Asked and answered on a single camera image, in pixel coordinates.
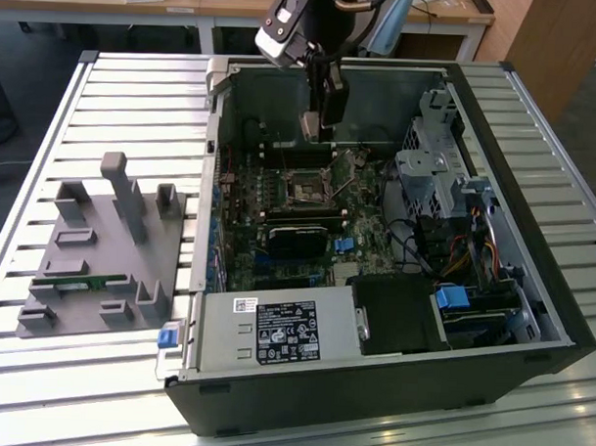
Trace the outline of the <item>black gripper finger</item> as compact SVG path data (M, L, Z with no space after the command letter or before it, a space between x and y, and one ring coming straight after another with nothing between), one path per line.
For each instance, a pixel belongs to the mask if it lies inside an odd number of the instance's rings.
M322 83L320 111L320 141L331 141L334 128L342 122L349 96L349 83L343 77L341 65L330 62Z
M322 54L315 49L308 49L304 57L304 66L309 89L309 111L321 112L323 104L323 84L325 65L320 61Z

